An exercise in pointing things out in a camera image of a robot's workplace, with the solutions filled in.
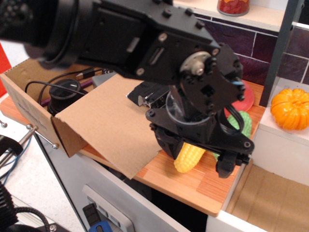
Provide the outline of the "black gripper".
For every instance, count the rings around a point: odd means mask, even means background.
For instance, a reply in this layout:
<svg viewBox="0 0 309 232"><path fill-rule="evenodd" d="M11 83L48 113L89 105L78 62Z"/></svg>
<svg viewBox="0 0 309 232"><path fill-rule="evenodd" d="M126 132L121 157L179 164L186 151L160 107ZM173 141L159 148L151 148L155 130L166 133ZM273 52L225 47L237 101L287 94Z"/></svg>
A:
<svg viewBox="0 0 309 232"><path fill-rule="evenodd" d="M166 98L166 106L149 109L146 118L151 122L150 128L158 144L174 160L183 144L189 143L219 154L216 172L219 178L228 178L236 166L249 164L254 148L244 149L245 154L225 150L225 146L221 149L219 145L222 143L215 139L218 132L215 116L232 106L232 102L244 100L243 92L230 91L230 98L227 93L221 93L218 98L202 100L206 112L200 112L181 90L171 90Z"/></svg>

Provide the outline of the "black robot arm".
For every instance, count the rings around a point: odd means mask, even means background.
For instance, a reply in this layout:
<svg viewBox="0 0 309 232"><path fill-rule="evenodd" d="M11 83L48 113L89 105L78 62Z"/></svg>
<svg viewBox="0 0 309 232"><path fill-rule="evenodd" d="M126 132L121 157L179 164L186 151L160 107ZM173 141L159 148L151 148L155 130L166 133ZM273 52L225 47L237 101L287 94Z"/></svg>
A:
<svg viewBox="0 0 309 232"><path fill-rule="evenodd" d="M168 155L184 143L216 153L220 178L250 162L254 144L233 106L245 98L242 64L191 9L170 0L3 0L0 37L45 69L77 63L167 85L166 107L146 118Z"/></svg>

